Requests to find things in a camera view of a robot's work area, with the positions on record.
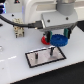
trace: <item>wire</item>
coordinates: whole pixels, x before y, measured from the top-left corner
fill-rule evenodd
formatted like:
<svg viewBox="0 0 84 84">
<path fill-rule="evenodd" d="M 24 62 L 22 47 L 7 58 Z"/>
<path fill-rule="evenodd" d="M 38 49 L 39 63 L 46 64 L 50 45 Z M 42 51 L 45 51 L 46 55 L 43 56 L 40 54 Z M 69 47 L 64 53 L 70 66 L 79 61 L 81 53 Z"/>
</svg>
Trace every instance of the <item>wire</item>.
<svg viewBox="0 0 84 84">
<path fill-rule="evenodd" d="M 6 0 L 0 0 L 0 3 L 4 3 Z"/>
<path fill-rule="evenodd" d="M 9 23 L 9 24 L 11 24 L 11 25 L 13 25 L 13 26 L 19 26 L 19 27 L 28 27 L 28 26 L 29 26 L 29 24 L 18 24 L 18 23 L 14 23 L 14 22 L 12 22 L 12 21 L 6 19 L 6 18 L 3 17 L 2 15 L 0 15 L 0 19 L 3 20 L 3 21 L 5 21 L 5 22 L 7 22 L 7 23 Z"/>
</svg>

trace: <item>white tabletop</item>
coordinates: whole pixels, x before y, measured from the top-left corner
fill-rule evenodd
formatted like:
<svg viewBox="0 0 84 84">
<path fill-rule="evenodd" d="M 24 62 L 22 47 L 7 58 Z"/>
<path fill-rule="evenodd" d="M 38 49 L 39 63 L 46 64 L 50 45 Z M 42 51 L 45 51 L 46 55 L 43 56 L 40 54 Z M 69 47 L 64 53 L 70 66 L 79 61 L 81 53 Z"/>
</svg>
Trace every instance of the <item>white tabletop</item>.
<svg viewBox="0 0 84 84">
<path fill-rule="evenodd" d="M 21 13 L 15 13 L 14 17 L 11 15 L 4 14 L 9 20 L 22 17 Z M 67 59 L 29 68 L 25 53 L 49 47 L 41 43 L 43 32 L 25 28 L 25 36 L 15 38 L 13 26 L 0 20 L 1 22 L 3 27 L 0 28 L 0 46 L 3 47 L 3 51 L 0 52 L 0 84 L 9 84 L 84 61 L 84 32 L 76 27 L 68 45 L 61 48 Z M 53 33 L 63 34 L 63 30 L 55 30 Z"/>
</svg>

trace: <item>metal bracket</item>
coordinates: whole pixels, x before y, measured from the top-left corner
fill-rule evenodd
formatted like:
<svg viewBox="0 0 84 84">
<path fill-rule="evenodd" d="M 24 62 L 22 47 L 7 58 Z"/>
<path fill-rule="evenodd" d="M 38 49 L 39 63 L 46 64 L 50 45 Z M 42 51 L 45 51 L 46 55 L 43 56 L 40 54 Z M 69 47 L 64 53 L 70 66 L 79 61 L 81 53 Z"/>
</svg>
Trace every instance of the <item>metal bracket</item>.
<svg viewBox="0 0 84 84">
<path fill-rule="evenodd" d="M 42 14 L 45 28 L 42 31 L 71 28 L 78 21 L 77 13 L 74 10 L 70 16 L 65 16 L 58 11 Z"/>
<path fill-rule="evenodd" d="M 59 48 L 56 48 L 56 47 L 52 47 L 52 48 L 26 53 L 25 55 L 26 55 L 29 67 L 33 68 L 33 67 L 41 66 L 51 62 L 56 62 L 56 61 L 66 59 L 65 55 Z"/>
</svg>

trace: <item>cable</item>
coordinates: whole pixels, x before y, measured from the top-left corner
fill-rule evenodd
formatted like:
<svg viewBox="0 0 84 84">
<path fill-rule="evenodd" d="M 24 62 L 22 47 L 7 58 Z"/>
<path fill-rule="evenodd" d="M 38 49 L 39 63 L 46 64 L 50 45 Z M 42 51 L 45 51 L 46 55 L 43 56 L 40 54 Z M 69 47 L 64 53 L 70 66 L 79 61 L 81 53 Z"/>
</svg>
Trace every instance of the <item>cable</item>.
<svg viewBox="0 0 84 84">
<path fill-rule="evenodd" d="M 6 18 L 4 18 L 2 15 L 0 15 L 0 19 L 11 24 L 11 25 L 14 25 L 14 26 L 19 26 L 19 27 L 28 27 L 28 24 L 18 24 L 18 23 L 14 23 Z"/>
<path fill-rule="evenodd" d="M 15 22 L 12 22 L 8 19 L 6 19 L 5 17 L 3 17 L 2 15 L 0 15 L 0 19 L 13 25 L 13 26 L 18 26 L 18 27 L 27 27 L 27 28 L 36 28 L 36 29 L 43 29 L 43 24 L 42 21 L 36 21 L 35 23 L 30 23 L 30 24 L 18 24 Z"/>
<path fill-rule="evenodd" d="M 4 3 L 6 0 L 0 0 L 0 3 Z"/>
</svg>

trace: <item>screw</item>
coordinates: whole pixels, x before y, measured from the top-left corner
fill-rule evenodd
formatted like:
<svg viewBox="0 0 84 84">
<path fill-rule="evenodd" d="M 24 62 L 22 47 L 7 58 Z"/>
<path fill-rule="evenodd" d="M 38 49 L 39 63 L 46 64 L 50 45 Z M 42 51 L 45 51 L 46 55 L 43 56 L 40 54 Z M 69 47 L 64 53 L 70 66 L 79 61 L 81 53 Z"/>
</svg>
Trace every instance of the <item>screw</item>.
<svg viewBox="0 0 84 84">
<path fill-rule="evenodd" d="M 2 23 L 0 23 L 0 27 L 2 27 L 3 26 L 3 24 Z"/>
<path fill-rule="evenodd" d="M 12 17 L 14 17 L 14 15 L 12 14 Z"/>
<path fill-rule="evenodd" d="M 2 52 L 3 51 L 3 47 L 2 46 L 0 46 L 0 52 Z"/>
<path fill-rule="evenodd" d="M 54 48 L 51 47 L 50 56 L 53 56 L 53 50 L 54 50 Z"/>
<path fill-rule="evenodd" d="M 38 59 L 38 53 L 35 53 L 35 59 Z"/>
<path fill-rule="evenodd" d="M 69 18 L 68 18 L 68 17 L 66 17 L 66 20 L 69 20 Z"/>
<path fill-rule="evenodd" d="M 50 22 L 50 20 L 47 20 L 47 22 Z"/>
</svg>

